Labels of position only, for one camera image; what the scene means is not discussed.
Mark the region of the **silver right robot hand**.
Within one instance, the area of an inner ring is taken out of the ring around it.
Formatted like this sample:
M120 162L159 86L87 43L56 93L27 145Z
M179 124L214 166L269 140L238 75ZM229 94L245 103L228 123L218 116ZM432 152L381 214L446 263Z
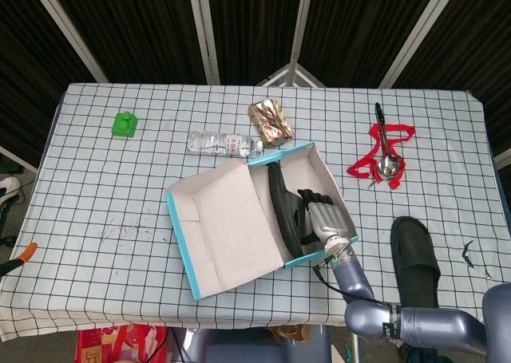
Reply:
M299 195L307 209L315 237L324 246L333 239L351 240L355 231L350 218L343 209L336 205L329 195L299 189Z

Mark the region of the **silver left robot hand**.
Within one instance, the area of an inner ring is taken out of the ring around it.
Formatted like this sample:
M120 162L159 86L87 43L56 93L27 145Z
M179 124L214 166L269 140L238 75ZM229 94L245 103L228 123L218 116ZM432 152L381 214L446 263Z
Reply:
M17 199L18 196L13 195L1 204L1 230L3 230L9 211ZM16 240L17 240L16 236L1 236L1 244L7 247L14 247ZM1 264L0 277L2 278L11 271L16 270L19 267L25 265L33 257L37 248L38 248L37 243L31 243L18 257L12 258L7 262L3 262Z

